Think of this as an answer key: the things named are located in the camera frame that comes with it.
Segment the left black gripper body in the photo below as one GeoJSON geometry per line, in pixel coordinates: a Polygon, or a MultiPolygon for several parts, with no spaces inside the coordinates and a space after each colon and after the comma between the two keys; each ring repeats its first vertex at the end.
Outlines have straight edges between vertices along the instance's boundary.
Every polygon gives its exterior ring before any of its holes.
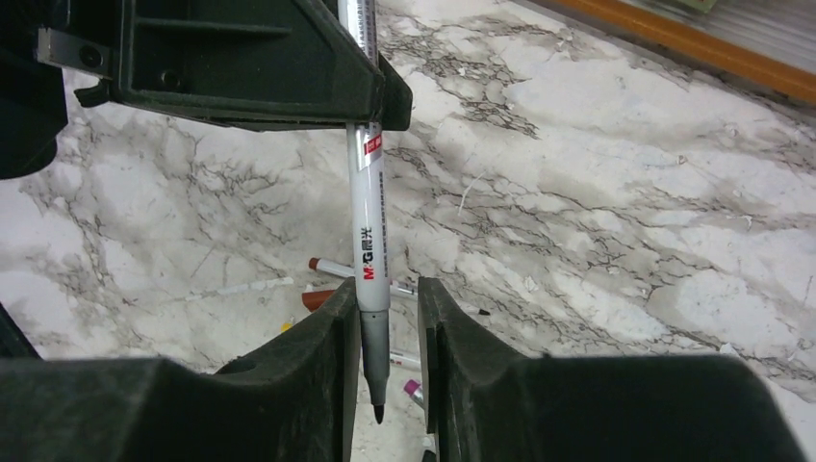
{"type": "Polygon", "coordinates": [[[67,124],[63,72],[36,59],[38,30],[63,26],[65,1],[1,3],[1,177],[50,165],[67,124]]]}

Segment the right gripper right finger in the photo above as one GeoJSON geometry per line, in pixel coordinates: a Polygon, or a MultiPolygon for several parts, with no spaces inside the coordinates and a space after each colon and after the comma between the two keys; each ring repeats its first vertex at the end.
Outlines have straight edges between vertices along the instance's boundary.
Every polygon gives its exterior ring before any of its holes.
{"type": "Polygon", "coordinates": [[[720,354],[528,357],[436,278],[418,291],[439,461],[802,461],[771,393],[720,354]]]}

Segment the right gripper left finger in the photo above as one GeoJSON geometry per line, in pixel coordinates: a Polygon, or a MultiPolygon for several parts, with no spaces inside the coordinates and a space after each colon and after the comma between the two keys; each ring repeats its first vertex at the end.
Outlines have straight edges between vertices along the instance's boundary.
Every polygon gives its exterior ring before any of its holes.
{"type": "Polygon", "coordinates": [[[5,461],[346,461],[358,391],[352,280],[219,371],[165,358],[1,363],[5,461]]]}

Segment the white marker black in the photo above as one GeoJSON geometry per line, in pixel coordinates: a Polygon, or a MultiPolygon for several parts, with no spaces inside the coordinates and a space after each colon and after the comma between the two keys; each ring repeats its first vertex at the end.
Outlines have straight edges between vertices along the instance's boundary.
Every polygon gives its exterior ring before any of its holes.
{"type": "Polygon", "coordinates": [[[391,307],[381,123],[351,123],[346,126],[346,137],[363,370],[373,416],[381,424],[390,376],[391,307]]]}

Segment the white marker green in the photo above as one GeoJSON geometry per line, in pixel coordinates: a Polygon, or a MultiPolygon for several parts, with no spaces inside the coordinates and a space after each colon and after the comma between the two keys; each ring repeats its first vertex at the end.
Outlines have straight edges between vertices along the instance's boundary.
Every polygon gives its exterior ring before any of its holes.
{"type": "Polygon", "coordinates": [[[420,408],[424,408],[424,393],[421,383],[415,379],[409,379],[403,385],[403,392],[420,408]]]}

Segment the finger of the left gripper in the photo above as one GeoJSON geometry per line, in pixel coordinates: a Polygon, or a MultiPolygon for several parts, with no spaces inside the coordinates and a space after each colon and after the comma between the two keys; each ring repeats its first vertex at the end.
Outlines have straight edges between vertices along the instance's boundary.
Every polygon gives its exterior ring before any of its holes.
{"type": "Polygon", "coordinates": [[[335,1],[51,1],[43,64],[93,75],[84,107],[114,102],[245,130],[410,125],[413,94],[372,64],[335,1]]]}

